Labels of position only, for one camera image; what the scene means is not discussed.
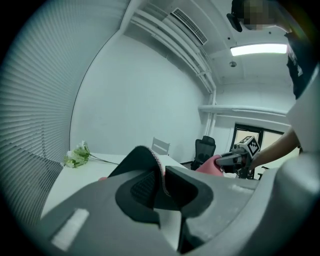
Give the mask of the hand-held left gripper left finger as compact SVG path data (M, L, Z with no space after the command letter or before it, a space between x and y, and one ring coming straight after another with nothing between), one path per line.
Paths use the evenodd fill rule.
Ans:
M88 184L44 216L41 232L61 256L173 256L154 211L159 183L135 170Z

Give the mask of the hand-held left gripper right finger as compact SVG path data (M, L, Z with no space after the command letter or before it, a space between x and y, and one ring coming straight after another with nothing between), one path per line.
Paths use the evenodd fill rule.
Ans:
M166 167L170 207L181 214L178 252L190 252L224 231L249 202L257 186L254 180Z

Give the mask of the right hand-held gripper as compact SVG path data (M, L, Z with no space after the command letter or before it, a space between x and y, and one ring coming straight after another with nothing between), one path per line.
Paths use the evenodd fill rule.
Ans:
M249 167L260 149L254 136L246 136L233 145L231 152L216 159L215 163L222 166L225 173L236 173L239 178L253 178L255 172L252 173Z

